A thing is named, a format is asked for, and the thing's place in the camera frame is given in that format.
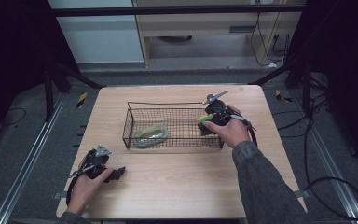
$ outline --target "table top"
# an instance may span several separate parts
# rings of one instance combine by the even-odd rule
[[[113,151],[107,167],[125,166],[117,181],[103,184],[89,203],[87,218],[244,218],[232,149],[161,147],[127,149],[122,140],[127,102],[202,102],[211,93],[234,105],[252,122],[259,148],[275,165],[286,184],[298,185],[264,92],[259,86],[142,86],[100,90],[73,164],[72,173],[89,150],[99,144]],[[61,199],[57,216],[66,210]]]

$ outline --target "metal mesh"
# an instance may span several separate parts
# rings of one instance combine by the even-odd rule
[[[123,140],[127,148],[211,147],[222,148],[218,135],[200,136],[197,119],[205,115],[201,108],[136,108],[127,111]],[[153,125],[163,125],[168,132],[162,138],[137,138],[136,133]]]

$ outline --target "hand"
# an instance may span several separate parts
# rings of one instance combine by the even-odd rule
[[[240,110],[234,106],[230,106],[232,110],[240,114]],[[231,119],[225,126],[219,126],[211,121],[204,121],[203,125],[214,133],[217,133],[229,146],[234,148],[243,141],[250,141],[251,137],[246,125],[237,119]]]
[[[112,172],[113,169],[106,169],[95,179],[89,179],[85,174],[81,175],[74,185],[71,202],[69,202],[66,211],[81,216],[86,205],[97,192],[98,187]]]

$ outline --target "dark gray jacket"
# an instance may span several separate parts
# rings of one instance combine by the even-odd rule
[[[237,167],[242,204],[249,223],[310,223],[296,195],[253,142],[239,143],[232,151],[232,159]],[[64,213],[60,221],[90,223],[71,213]]]

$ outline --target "yellow-green object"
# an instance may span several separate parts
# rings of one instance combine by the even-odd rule
[[[167,127],[163,124],[155,124],[145,127],[135,133],[135,145],[138,148],[151,147],[163,142],[168,137]]]

